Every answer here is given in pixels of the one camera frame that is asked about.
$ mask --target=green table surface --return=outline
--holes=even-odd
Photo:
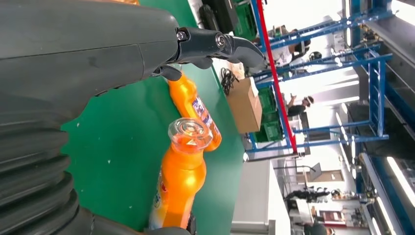
[[[187,0],[141,0],[142,5],[168,9],[181,26],[196,26]],[[205,153],[207,178],[193,211],[199,235],[229,235],[238,192],[244,148],[213,70],[183,66],[220,129],[223,140]],[[180,118],[162,77],[93,98],[82,115],[67,123],[81,205],[94,213],[141,231],[156,191],[163,155],[170,144],[169,123]]]

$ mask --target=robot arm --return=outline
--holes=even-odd
[[[179,28],[166,11],[107,0],[1,0],[0,38],[0,234],[108,231],[110,222],[79,207],[63,174],[69,157],[60,154],[68,141],[60,126],[91,97],[151,75],[178,79],[173,63],[263,61],[244,39]]]
[[[168,64],[205,69],[220,58],[253,67],[264,59],[245,39],[179,28],[164,10],[114,1],[3,0],[0,15],[0,98],[10,103],[0,114],[19,113],[1,123],[27,121],[25,113],[67,122],[91,97],[163,75]]]

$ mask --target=orange soda bottle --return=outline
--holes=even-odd
[[[199,119],[181,118],[169,125],[171,145],[159,174],[149,229],[186,229],[193,200],[206,177],[203,150],[211,140],[208,126]]]
[[[198,118],[203,121],[213,135],[212,142],[205,151],[217,149],[222,141],[221,133],[206,109],[204,103],[197,94],[196,84],[188,79],[184,73],[178,81],[168,81],[170,96],[180,115],[184,118]]]

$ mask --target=red pole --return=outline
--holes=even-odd
[[[270,60],[271,72],[274,77],[275,88],[277,90],[277,102],[280,111],[283,114],[283,122],[285,123],[285,127],[288,129],[288,138],[290,139],[291,147],[293,148],[293,152],[297,153],[297,143],[296,138],[293,136],[291,132],[290,123],[288,122],[287,111],[285,110],[284,100],[282,99],[281,90],[278,84],[278,76],[277,76],[277,69],[275,68],[274,59],[272,57],[271,45],[270,40],[268,38],[268,31],[267,27],[265,26],[265,18],[264,18],[264,10],[262,8],[262,0],[256,0],[256,4],[258,6],[258,14],[260,17],[261,25],[262,25],[262,35],[264,36],[265,45],[267,47],[268,58]]]

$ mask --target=bottle label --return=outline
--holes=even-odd
[[[213,141],[216,141],[221,134],[200,97],[196,97],[196,99],[192,102],[192,106],[199,118],[209,127],[213,135]]]
[[[149,229],[159,229],[163,227],[164,219],[167,214],[168,191],[163,183],[163,175],[160,171],[157,183],[157,191],[153,201],[153,207],[150,214]]]

